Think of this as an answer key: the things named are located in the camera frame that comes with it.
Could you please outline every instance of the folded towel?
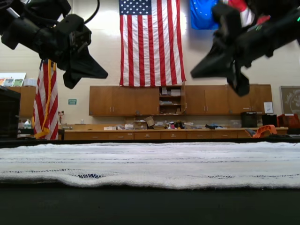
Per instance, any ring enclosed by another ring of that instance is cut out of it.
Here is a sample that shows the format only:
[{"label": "folded towel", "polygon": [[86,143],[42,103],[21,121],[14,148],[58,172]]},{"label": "folded towel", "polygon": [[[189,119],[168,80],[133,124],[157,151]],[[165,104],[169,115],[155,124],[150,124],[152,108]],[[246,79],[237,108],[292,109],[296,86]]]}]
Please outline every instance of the folded towel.
[{"label": "folded towel", "polygon": [[167,189],[300,188],[300,144],[39,145],[0,149],[0,182]]}]

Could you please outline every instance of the wall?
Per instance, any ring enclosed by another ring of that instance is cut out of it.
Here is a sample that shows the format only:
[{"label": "wall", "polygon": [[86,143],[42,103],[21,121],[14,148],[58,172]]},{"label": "wall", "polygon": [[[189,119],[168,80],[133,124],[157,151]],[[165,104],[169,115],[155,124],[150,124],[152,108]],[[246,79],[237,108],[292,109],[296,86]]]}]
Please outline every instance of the wall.
[{"label": "wall", "polygon": [[[73,12],[88,18],[96,8],[96,0],[73,0]],[[82,79],[69,90],[64,87],[62,75],[58,72],[59,109],[65,111],[64,122],[79,123],[122,123],[123,118],[93,118],[89,116],[90,85],[118,85],[120,79],[120,31],[117,0],[101,0],[100,11],[88,27],[92,30],[90,53],[109,73],[106,80]],[[226,84],[225,79],[197,79],[190,76],[191,69],[207,54],[212,42],[212,31],[192,30],[190,28],[189,1],[181,0],[181,33],[184,68],[187,85]],[[11,51],[0,44],[0,72],[26,72],[27,77],[37,77],[40,59],[38,55],[19,45]],[[274,101],[274,111],[280,114],[281,85],[300,86],[299,47],[291,43],[275,52],[270,60],[266,58],[253,62],[253,66],[244,71],[251,83],[270,83]],[[77,105],[68,105],[69,98],[77,98]],[[195,117],[194,120],[206,121],[213,118]]]}]

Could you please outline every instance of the hanging flag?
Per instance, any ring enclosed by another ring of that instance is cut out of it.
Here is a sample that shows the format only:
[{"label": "hanging flag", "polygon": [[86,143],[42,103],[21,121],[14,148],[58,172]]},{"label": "hanging flag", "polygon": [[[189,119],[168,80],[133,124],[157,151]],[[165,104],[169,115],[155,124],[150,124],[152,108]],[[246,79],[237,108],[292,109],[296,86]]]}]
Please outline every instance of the hanging flag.
[{"label": "hanging flag", "polygon": [[218,0],[190,0],[192,28],[196,30],[217,30],[218,24],[212,18],[212,8]]},{"label": "hanging flag", "polygon": [[119,0],[121,86],[184,82],[180,0]]},{"label": "hanging flag", "polygon": [[41,61],[33,109],[33,127],[36,138],[58,139],[58,91],[56,63]]},{"label": "hanging flag", "polygon": [[[223,0],[224,3],[237,8],[240,11],[242,26],[246,27],[253,23],[255,14],[249,9],[245,0]],[[270,16],[261,16],[257,20],[257,24],[261,24],[270,19]]]}]

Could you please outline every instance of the bulletin board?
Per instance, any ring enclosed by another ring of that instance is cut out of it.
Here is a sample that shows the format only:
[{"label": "bulletin board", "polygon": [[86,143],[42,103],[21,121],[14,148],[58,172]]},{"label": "bulletin board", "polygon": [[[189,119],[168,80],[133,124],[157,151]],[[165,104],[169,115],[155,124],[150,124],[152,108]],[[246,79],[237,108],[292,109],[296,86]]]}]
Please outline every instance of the bulletin board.
[{"label": "bulletin board", "polygon": [[300,86],[281,86],[280,93],[283,113],[300,115]]}]

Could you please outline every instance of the cable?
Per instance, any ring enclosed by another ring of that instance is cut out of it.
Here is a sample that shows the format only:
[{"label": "cable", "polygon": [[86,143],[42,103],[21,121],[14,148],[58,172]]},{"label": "cable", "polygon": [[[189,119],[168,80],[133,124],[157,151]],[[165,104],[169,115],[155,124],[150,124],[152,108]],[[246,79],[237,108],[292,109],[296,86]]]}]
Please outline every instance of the cable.
[{"label": "cable", "polygon": [[93,13],[93,15],[90,16],[89,19],[87,19],[86,21],[84,21],[84,24],[87,24],[88,22],[90,22],[94,17],[95,15],[97,14],[97,12],[99,11],[100,9],[100,0],[97,0],[97,8],[96,8],[96,11]]}]

